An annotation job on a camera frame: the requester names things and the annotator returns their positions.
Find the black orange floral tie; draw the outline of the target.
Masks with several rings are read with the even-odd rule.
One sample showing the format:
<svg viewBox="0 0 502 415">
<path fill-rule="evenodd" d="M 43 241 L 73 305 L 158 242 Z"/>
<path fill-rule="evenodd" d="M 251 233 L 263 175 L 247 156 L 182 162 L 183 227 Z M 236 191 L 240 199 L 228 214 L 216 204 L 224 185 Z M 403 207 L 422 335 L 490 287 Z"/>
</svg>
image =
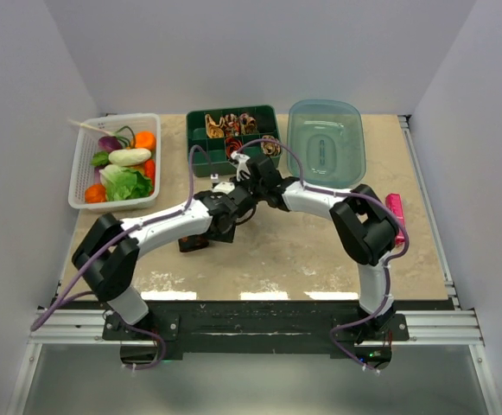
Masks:
<svg viewBox="0 0 502 415">
<path fill-rule="evenodd" d="M 209 240 L 203 235 L 190 235 L 178 239 L 179 251 L 182 253 L 194 252 L 209 246 Z"/>
</svg>

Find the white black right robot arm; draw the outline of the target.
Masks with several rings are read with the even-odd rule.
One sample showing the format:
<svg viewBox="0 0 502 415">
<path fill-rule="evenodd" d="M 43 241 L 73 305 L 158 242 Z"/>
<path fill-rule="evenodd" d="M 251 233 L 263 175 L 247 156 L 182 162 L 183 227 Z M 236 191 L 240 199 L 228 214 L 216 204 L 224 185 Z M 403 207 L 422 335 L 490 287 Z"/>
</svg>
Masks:
<svg viewBox="0 0 502 415">
<path fill-rule="evenodd" d="M 260 201 L 286 212 L 312 214 L 333 222 L 346 254 L 358 264 L 359 330 L 371 340 L 390 328 L 394 314 L 391 286 L 380 275 L 381 264 L 395 247 L 397 223 L 374 192 L 360 184 L 353 189 L 311 185 L 297 177 L 283 177 L 269 156 L 230 155 L 235 182 Z"/>
</svg>

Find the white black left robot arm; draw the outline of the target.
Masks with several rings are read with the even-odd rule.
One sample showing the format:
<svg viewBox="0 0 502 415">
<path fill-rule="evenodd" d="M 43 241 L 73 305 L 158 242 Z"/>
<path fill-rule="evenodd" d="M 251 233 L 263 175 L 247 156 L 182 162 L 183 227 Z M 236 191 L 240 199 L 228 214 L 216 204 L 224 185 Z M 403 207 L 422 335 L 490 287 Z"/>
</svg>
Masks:
<svg viewBox="0 0 502 415">
<path fill-rule="evenodd" d="M 131 285 L 137 261 L 178 239 L 206 233 L 229 233 L 235 222 L 256 206 L 249 191 L 201 191 L 189 202 L 138 218 L 101 215 L 73 254 L 72 262 L 92 293 L 122 319 L 134 339 L 147 337 L 153 318 Z"/>
</svg>

